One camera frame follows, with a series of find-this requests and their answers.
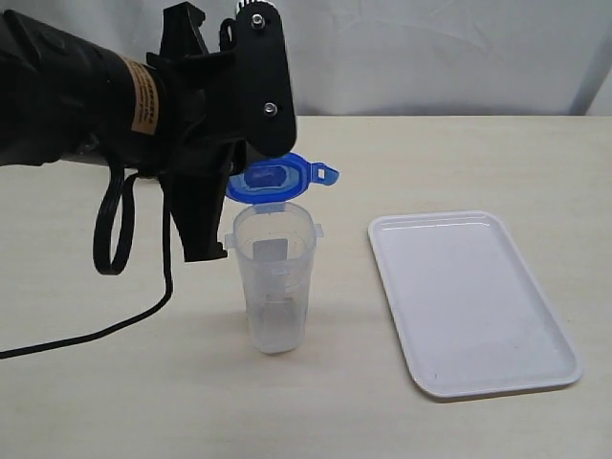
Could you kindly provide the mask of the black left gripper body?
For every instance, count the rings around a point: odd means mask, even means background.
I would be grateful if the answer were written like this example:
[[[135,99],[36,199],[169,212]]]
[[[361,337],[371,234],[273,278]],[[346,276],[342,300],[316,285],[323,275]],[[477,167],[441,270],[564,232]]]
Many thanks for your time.
[[[268,159],[295,146],[296,115],[283,23],[269,1],[240,1],[219,27],[219,49],[200,32],[205,13],[189,2],[163,12],[160,50],[147,62],[165,88],[167,146],[148,178],[229,172],[226,144],[246,141]]]

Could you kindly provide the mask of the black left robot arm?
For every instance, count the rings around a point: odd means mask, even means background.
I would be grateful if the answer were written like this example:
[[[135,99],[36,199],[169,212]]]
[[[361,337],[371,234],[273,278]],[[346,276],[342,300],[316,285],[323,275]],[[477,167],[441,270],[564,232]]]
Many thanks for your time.
[[[160,182],[185,261],[220,259],[230,177],[295,145],[276,6],[239,2],[214,53],[205,18],[188,2],[166,8],[160,50],[138,62],[18,11],[1,14],[1,162],[110,169],[94,236],[100,273],[119,273],[129,257],[135,179]]]

